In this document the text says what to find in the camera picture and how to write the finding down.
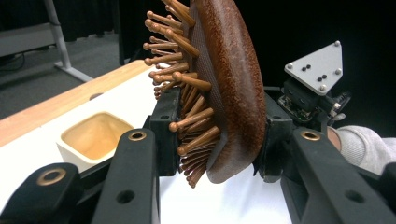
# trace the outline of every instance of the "black background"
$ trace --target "black background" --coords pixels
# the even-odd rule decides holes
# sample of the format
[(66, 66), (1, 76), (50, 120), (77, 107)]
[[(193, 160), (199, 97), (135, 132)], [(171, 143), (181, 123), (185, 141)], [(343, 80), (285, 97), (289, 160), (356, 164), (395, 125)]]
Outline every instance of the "black background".
[(343, 77), (332, 95), (350, 91), (346, 118), (396, 137), (396, 7), (394, 1), (236, 0), (262, 70), (264, 86), (282, 86), (284, 66), (336, 40), (343, 46)]

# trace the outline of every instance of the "black mechanical part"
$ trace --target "black mechanical part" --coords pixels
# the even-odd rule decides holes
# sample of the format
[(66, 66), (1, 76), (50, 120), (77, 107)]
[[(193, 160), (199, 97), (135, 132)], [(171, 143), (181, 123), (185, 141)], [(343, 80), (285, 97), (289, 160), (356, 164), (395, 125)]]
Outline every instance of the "black mechanical part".
[(259, 156), (253, 162), (254, 175), (259, 172), (266, 183), (275, 183), (282, 175), (283, 150), (281, 143), (289, 140), (293, 120), (266, 91), (266, 134)]
[(320, 96), (309, 90), (301, 82), (294, 78), (289, 78), (284, 83), (285, 96), (294, 105), (302, 109), (305, 113), (312, 112), (317, 106)]
[(92, 218), (101, 223), (160, 223), (159, 176), (154, 132), (124, 133), (107, 172)]
[(332, 97), (327, 95), (320, 97), (318, 106), (331, 118), (335, 117), (341, 108), (340, 104), (338, 104)]
[(326, 135), (298, 128), (288, 149), (292, 162), (281, 186), (293, 223), (396, 223), (387, 204)]
[(340, 111), (347, 105), (351, 98), (352, 93), (350, 91), (343, 92), (340, 95), (333, 97), (334, 101), (340, 104)]
[(80, 174), (84, 193), (79, 199), (69, 223), (91, 223), (111, 161), (112, 158), (102, 161)]
[(159, 176), (173, 176), (179, 166), (177, 133), (169, 131), (169, 124), (177, 120), (180, 111), (180, 88), (164, 91), (149, 118), (149, 128), (155, 132), (158, 151)]
[(12, 194), (0, 223), (69, 223), (82, 193), (75, 165), (53, 163), (41, 167)]
[(379, 178), (378, 190), (387, 200), (389, 208), (396, 214), (396, 162), (385, 166), (384, 172)]

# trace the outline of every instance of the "triangular metal plate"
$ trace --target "triangular metal plate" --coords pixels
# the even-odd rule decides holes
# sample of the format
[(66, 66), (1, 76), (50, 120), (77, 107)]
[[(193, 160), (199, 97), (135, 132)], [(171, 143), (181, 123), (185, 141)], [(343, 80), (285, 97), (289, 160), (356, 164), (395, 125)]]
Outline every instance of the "triangular metal plate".
[(286, 64), (285, 71), (316, 94), (326, 95), (343, 75), (340, 41)]

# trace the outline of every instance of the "bowl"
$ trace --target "bowl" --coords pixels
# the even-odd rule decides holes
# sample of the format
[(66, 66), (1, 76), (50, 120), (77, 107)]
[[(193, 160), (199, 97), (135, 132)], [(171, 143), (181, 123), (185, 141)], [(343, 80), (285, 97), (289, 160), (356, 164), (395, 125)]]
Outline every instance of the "bowl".
[(57, 147), (65, 162), (73, 163), (79, 172), (111, 158), (120, 137), (134, 127), (106, 112), (96, 113), (61, 133)]

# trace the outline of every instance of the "brown bristle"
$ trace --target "brown bristle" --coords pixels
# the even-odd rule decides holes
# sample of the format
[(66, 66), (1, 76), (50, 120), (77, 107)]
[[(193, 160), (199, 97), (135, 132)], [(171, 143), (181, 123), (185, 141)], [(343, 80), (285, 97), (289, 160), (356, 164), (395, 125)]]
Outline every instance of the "brown bristle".
[[(190, 7), (177, 0), (162, 1), (172, 15), (149, 11), (145, 20), (151, 32), (164, 37), (152, 36), (143, 45), (155, 55), (145, 59), (146, 65), (158, 69), (148, 74), (157, 86), (154, 96), (159, 99), (166, 90), (181, 88), (179, 120), (169, 124), (179, 138), (179, 169), (192, 188), (205, 172), (210, 181), (219, 183), (249, 165), (262, 145), (263, 130), (256, 126), (265, 118), (263, 90), (254, 48), (245, 45), (248, 32), (239, 17), (234, 18), (233, 1), (191, 1)], [(222, 150), (225, 147), (233, 153)], [(234, 153), (246, 149), (246, 155)]]
[(162, 34), (166, 40), (150, 37), (151, 44), (145, 43), (143, 49), (151, 50), (160, 57), (147, 58), (145, 63), (148, 66), (155, 64), (159, 69), (149, 73), (153, 84), (158, 86), (154, 88), (156, 99), (159, 99), (165, 90), (175, 86), (182, 88), (180, 99), (182, 120), (172, 122), (169, 130), (179, 132), (180, 147), (177, 152), (182, 157), (180, 168), (185, 171), (185, 175), (188, 175), (187, 180), (191, 187), (195, 188), (205, 172), (211, 150), (219, 141), (220, 131), (212, 119), (214, 111), (208, 107), (205, 97), (201, 94), (211, 91), (212, 84), (199, 79), (199, 74), (190, 71), (187, 63), (190, 58), (196, 58), (200, 54), (183, 35), (183, 24), (189, 28), (195, 25), (195, 21), (189, 15), (189, 8), (174, 0), (163, 0), (163, 2), (166, 4), (165, 9), (179, 21), (171, 15), (162, 17), (152, 11), (147, 13), (145, 24), (148, 29)]

